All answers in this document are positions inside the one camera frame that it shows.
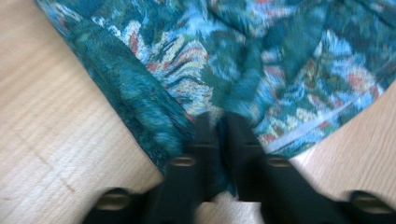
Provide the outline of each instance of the patterned cloth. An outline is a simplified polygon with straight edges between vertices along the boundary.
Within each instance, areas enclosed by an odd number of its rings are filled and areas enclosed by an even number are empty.
[[[36,0],[163,172],[196,116],[292,157],[396,75],[394,0]]]

